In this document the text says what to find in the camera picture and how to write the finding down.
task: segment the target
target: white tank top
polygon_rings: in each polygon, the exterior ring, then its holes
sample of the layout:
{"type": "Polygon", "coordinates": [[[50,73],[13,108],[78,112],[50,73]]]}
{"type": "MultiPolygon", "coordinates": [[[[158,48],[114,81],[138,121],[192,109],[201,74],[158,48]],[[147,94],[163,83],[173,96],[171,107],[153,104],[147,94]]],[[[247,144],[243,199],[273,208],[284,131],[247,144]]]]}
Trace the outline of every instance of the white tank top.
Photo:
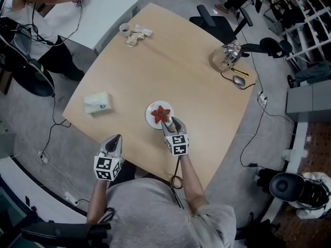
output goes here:
{"type": "MultiPolygon", "coordinates": [[[[16,10],[12,6],[13,0],[5,0],[3,9],[1,11],[2,17],[8,17],[16,21],[21,25],[32,24],[32,12],[33,7],[30,4],[25,4],[25,7],[21,10],[16,10]]],[[[39,35],[42,36],[45,40],[49,40],[53,43],[57,41],[57,34],[54,30],[49,26],[47,21],[37,12],[35,11],[35,15],[33,18],[34,24],[38,28],[39,35]]],[[[37,39],[36,33],[31,29],[31,36],[34,39],[37,39]]],[[[44,55],[52,46],[43,44],[41,42],[31,40],[30,46],[30,58],[38,60],[42,55],[44,55]]]]}

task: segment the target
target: kettle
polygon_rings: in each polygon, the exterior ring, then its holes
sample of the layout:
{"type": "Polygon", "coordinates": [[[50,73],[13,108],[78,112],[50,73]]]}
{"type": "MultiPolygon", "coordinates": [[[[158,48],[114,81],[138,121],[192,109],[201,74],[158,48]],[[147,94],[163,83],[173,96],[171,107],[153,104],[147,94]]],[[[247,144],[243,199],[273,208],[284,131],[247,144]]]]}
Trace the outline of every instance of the kettle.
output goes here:
{"type": "Polygon", "coordinates": [[[212,53],[213,66],[216,66],[220,72],[231,70],[241,57],[241,46],[238,40],[230,44],[223,45],[212,53]]]}

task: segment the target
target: pen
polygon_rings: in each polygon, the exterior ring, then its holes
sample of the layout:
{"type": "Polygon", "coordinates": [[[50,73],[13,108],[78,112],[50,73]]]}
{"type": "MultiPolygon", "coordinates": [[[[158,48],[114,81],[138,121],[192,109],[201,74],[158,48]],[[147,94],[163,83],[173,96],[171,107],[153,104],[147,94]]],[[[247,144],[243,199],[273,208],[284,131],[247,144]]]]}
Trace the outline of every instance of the pen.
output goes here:
{"type": "Polygon", "coordinates": [[[242,71],[240,71],[238,69],[235,69],[235,68],[231,68],[231,70],[234,71],[234,72],[236,72],[236,73],[239,73],[239,74],[243,75],[246,78],[249,78],[249,74],[247,74],[245,72],[242,72],[242,71]]]}

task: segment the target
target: white cup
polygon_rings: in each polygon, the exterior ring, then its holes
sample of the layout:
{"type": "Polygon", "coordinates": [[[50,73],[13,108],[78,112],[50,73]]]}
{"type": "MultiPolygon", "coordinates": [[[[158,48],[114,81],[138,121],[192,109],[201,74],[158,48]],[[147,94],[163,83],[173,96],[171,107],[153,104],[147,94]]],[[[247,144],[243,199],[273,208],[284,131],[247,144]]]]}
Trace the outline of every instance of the white cup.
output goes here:
{"type": "Polygon", "coordinates": [[[125,37],[125,38],[130,37],[130,35],[131,35],[131,25],[128,24],[128,23],[124,23],[121,26],[119,26],[119,34],[122,37],[125,37]]]}

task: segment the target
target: electrical outlet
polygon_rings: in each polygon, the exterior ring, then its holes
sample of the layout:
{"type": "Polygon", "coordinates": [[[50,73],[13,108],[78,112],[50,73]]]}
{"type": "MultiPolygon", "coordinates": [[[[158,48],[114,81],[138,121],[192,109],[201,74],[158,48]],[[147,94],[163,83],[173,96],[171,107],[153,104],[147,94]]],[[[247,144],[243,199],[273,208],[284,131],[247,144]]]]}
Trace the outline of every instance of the electrical outlet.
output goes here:
{"type": "Polygon", "coordinates": [[[258,97],[260,98],[260,100],[262,101],[262,104],[265,105],[267,103],[267,99],[265,98],[264,94],[262,93],[262,91],[259,92],[258,97]]]}
{"type": "Polygon", "coordinates": [[[44,163],[48,163],[48,155],[46,153],[42,154],[42,151],[37,151],[37,153],[38,157],[41,158],[44,163]]]}
{"type": "Polygon", "coordinates": [[[75,199],[68,191],[64,193],[64,197],[66,200],[68,200],[70,203],[72,203],[74,206],[78,206],[77,199],[75,199]]]}

